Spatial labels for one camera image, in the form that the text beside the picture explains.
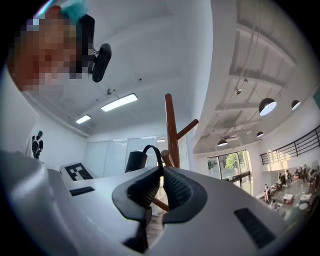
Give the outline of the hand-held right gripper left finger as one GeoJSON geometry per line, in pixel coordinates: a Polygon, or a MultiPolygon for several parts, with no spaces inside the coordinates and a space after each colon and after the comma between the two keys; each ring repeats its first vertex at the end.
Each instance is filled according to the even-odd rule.
{"type": "Polygon", "coordinates": [[[67,182],[19,153],[1,152],[0,181],[9,207],[40,249],[51,256],[162,256],[149,245],[141,200],[159,183],[158,168],[67,182]]]}

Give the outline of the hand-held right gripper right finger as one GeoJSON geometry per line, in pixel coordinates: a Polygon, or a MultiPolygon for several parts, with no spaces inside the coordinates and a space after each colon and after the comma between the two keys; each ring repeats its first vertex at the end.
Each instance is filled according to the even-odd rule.
{"type": "Polygon", "coordinates": [[[163,217],[151,256],[257,256],[278,251],[283,217],[230,181],[164,167],[190,188],[188,200],[163,217]]]}

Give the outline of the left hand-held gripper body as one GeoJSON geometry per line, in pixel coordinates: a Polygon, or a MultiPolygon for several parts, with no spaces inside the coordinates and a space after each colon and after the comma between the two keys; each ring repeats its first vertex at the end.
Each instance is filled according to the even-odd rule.
{"type": "Polygon", "coordinates": [[[64,183],[69,187],[71,183],[83,180],[97,179],[98,176],[81,162],[62,165],[59,172],[64,183]]]}

